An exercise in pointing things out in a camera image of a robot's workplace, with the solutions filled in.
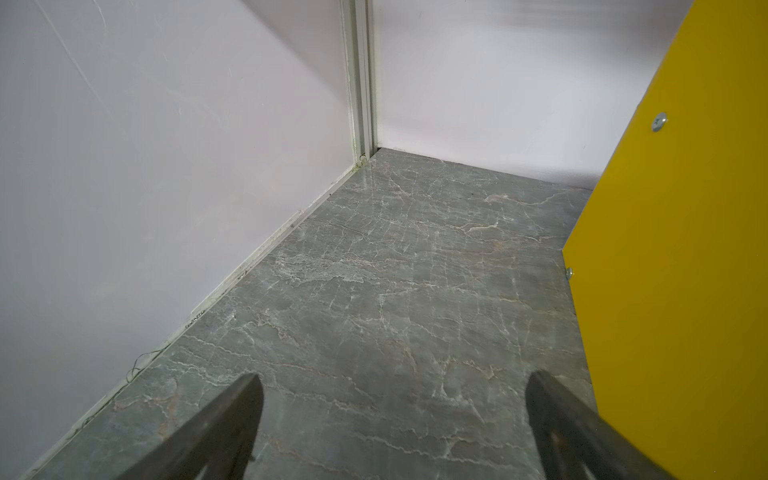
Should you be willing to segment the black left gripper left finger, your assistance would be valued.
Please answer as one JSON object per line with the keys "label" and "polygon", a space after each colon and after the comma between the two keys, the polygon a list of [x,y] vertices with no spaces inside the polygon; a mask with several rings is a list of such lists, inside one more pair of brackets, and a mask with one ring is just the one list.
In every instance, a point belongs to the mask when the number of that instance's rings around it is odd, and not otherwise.
{"label": "black left gripper left finger", "polygon": [[263,412],[259,376],[240,376],[121,479],[242,479]]}

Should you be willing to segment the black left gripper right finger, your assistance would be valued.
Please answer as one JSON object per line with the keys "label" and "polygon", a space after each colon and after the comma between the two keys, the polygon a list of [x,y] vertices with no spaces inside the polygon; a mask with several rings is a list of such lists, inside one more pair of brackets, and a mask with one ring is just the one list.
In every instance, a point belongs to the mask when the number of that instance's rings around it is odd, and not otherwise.
{"label": "black left gripper right finger", "polygon": [[670,479],[546,370],[526,384],[529,425],[548,479]]}

